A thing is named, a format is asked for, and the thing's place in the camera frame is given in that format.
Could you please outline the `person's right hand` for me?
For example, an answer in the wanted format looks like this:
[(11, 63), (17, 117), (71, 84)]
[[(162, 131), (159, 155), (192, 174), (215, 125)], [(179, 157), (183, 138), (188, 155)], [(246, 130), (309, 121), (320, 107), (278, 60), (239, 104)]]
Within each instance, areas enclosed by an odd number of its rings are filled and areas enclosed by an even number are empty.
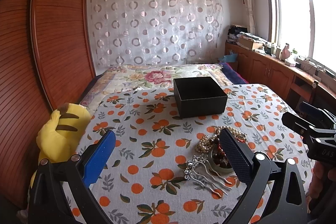
[(335, 181), (335, 171), (335, 168), (328, 169), (321, 162), (315, 162), (313, 176), (309, 185), (309, 196), (311, 198), (318, 198), (323, 189), (323, 183), (327, 178)]

